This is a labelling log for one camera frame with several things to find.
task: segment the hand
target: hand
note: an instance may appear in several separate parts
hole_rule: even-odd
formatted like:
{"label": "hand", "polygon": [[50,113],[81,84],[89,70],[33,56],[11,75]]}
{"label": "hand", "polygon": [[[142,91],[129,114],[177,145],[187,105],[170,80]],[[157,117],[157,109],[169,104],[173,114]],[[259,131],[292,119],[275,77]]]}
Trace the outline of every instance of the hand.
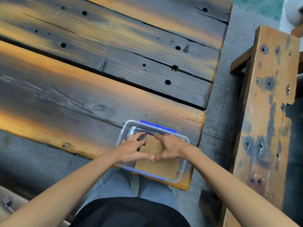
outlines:
{"label": "hand", "polygon": [[148,135],[138,141],[139,137],[145,135],[146,132],[138,132],[131,135],[128,140],[122,140],[119,146],[109,150],[110,153],[114,154],[116,163],[118,162],[130,162],[137,159],[154,159],[154,155],[145,152],[139,152],[137,149],[146,143]]}
{"label": "hand", "polygon": [[154,136],[162,141],[165,146],[165,150],[162,154],[155,156],[153,163],[160,161],[162,159],[176,159],[176,158],[184,158],[183,150],[189,145],[185,142],[185,139],[178,138],[172,134],[154,134]]}

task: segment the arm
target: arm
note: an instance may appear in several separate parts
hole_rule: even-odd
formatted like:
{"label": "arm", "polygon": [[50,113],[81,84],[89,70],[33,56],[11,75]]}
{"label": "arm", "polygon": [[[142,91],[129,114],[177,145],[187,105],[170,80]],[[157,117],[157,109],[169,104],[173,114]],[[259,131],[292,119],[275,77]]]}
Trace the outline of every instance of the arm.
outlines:
{"label": "arm", "polygon": [[149,153],[138,152],[147,139],[137,141],[145,132],[131,135],[114,149],[105,151],[95,160],[71,173],[28,204],[6,218],[0,227],[41,227],[58,226],[89,189],[113,164],[129,162],[140,158],[154,159]]}
{"label": "arm", "polygon": [[188,160],[243,227],[298,226],[282,211],[253,189],[242,183],[230,172],[208,158],[197,147],[174,135],[157,135],[165,151],[152,162],[181,157]]}

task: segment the person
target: person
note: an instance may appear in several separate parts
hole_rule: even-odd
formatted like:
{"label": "person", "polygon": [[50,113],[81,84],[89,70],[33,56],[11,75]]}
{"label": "person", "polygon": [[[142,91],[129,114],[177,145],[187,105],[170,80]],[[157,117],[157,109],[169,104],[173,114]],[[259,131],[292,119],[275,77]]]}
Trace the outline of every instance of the person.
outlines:
{"label": "person", "polygon": [[[146,142],[147,136],[138,140],[144,134],[131,135],[121,145],[105,151],[95,160],[55,183],[6,218],[0,227],[58,226],[112,165],[140,158],[150,159],[152,162],[174,158],[188,160],[243,227],[298,226],[197,147],[172,134],[154,134],[165,146],[161,155],[138,152],[137,149]],[[112,170],[108,175],[94,188],[76,214],[71,227],[189,226],[179,213],[176,200],[165,184],[140,177],[138,197],[134,197],[127,177],[121,170]]]}

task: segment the wooden beam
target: wooden beam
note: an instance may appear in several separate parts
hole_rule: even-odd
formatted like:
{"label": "wooden beam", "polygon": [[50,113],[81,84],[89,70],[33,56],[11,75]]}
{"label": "wooden beam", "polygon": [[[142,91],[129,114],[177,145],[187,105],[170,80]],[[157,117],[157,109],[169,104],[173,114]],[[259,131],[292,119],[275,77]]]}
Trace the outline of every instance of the wooden beam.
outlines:
{"label": "wooden beam", "polygon": [[88,1],[219,51],[232,10],[227,0]]}
{"label": "wooden beam", "polygon": [[[274,206],[282,209],[299,38],[260,26],[256,31],[231,171]],[[240,226],[226,210],[223,226]]]}
{"label": "wooden beam", "polygon": [[[127,120],[176,129],[198,146],[205,112],[0,41],[0,129],[94,159]],[[193,167],[171,186],[188,190]]]}
{"label": "wooden beam", "polygon": [[250,47],[245,53],[232,62],[230,66],[230,73],[235,74],[242,71],[246,67],[247,61],[251,58],[251,56],[252,47]]}
{"label": "wooden beam", "polygon": [[303,37],[303,24],[294,28],[290,34],[298,38]]}
{"label": "wooden beam", "polygon": [[198,108],[207,107],[220,57],[85,0],[6,0],[0,35]]}

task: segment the forearm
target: forearm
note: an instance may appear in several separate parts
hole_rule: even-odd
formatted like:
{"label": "forearm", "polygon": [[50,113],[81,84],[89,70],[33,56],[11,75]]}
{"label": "forearm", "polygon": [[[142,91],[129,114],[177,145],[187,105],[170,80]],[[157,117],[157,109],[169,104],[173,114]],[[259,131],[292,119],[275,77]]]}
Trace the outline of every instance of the forearm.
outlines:
{"label": "forearm", "polygon": [[197,169],[243,227],[298,226],[270,202],[242,183],[230,172],[187,146],[185,158]]}
{"label": "forearm", "polygon": [[113,164],[114,156],[103,153],[38,195],[0,226],[58,226]]}

